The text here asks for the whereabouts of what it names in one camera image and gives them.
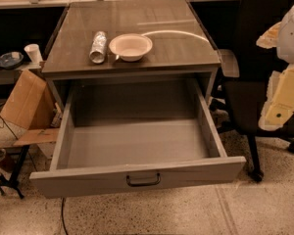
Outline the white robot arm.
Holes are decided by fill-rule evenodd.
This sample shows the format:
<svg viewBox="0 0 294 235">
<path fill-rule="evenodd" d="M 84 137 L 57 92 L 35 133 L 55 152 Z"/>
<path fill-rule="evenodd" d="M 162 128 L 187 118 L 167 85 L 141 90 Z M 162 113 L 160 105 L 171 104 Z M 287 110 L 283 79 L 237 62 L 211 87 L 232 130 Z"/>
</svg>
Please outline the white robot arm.
<svg viewBox="0 0 294 235">
<path fill-rule="evenodd" d="M 259 37 L 256 45 L 265 49 L 275 47 L 277 57 L 288 64 L 283 72 L 271 74 L 258 122 L 260 129 L 274 131 L 294 114 L 294 5 L 279 23 Z"/>
</svg>

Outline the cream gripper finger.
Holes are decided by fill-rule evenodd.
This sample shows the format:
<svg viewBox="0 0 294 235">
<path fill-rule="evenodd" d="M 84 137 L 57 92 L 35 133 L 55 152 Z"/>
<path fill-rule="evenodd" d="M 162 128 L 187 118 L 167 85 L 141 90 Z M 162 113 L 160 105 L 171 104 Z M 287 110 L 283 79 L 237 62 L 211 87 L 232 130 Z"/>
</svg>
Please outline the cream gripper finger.
<svg viewBox="0 0 294 235">
<path fill-rule="evenodd" d="M 280 25 L 281 23 L 276 23 L 273 26 L 271 26 L 266 32 L 264 32 L 258 38 L 258 40 L 256 41 L 256 45 L 265 49 L 274 48 L 277 45 L 277 38 Z"/>
<path fill-rule="evenodd" d="M 273 71 L 267 88 L 267 100 L 258 126 L 262 130 L 281 128 L 294 114 L 294 64 L 283 72 Z"/>
</svg>

